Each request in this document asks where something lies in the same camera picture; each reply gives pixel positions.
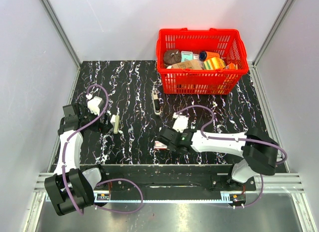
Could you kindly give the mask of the red white staple box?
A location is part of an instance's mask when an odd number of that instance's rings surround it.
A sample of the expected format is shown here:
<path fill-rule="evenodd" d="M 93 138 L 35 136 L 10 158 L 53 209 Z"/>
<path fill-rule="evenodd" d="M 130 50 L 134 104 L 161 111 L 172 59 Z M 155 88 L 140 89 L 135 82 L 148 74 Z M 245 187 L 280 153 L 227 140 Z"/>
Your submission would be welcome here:
<path fill-rule="evenodd" d="M 167 146 L 159 141 L 155 141 L 154 149 L 156 150 L 166 150 Z"/>

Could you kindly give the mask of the beige stapler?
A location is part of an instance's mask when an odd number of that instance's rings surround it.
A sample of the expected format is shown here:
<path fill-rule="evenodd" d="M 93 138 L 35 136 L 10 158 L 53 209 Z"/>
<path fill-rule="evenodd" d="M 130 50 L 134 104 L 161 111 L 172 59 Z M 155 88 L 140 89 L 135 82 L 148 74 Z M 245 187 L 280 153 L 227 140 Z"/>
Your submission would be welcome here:
<path fill-rule="evenodd" d="M 113 133 L 118 134 L 119 131 L 119 123 L 120 123 L 120 116 L 119 115 L 112 115 L 110 119 L 110 123 L 113 126 Z"/>

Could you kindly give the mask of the staple remover tool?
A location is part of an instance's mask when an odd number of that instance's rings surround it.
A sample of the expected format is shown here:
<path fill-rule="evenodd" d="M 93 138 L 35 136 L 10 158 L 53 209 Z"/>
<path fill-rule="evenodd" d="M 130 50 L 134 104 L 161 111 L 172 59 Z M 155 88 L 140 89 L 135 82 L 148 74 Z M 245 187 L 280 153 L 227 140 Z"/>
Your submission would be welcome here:
<path fill-rule="evenodd" d="M 159 100 L 159 97 L 158 97 L 157 90 L 152 90 L 151 96 L 152 96 L 154 113 L 156 115 L 160 115 L 161 114 L 161 107 L 160 107 L 160 100 Z"/>

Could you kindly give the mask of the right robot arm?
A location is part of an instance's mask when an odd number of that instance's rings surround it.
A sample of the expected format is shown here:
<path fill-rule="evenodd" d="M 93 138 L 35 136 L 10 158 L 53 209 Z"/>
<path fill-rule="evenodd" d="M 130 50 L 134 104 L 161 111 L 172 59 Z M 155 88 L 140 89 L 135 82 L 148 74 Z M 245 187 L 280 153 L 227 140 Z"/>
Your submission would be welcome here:
<path fill-rule="evenodd" d="M 272 176 L 276 172 L 279 144 L 257 129 L 233 134 L 208 133 L 184 129 L 179 132 L 164 127 L 157 136 L 173 152 L 216 152 L 240 157 L 227 177 L 227 186 L 240 189 L 249 178 L 256 175 Z"/>

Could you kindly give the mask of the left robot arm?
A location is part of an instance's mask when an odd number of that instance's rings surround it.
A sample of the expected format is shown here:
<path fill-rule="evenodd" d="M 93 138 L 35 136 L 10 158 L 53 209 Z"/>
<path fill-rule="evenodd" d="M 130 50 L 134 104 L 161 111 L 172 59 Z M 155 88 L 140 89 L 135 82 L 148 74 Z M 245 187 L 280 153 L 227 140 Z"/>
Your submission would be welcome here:
<path fill-rule="evenodd" d="M 64 116 L 57 131 L 60 152 L 57 166 L 44 187 L 59 216 L 77 211 L 83 213 L 94 203 L 94 188 L 104 189 L 108 178 L 102 174 L 100 165 L 84 171 L 80 169 L 80 153 L 84 133 L 89 130 L 106 134 L 113 126 L 103 115 L 102 102 L 89 102 L 86 106 L 73 103 L 63 106 Z"/>

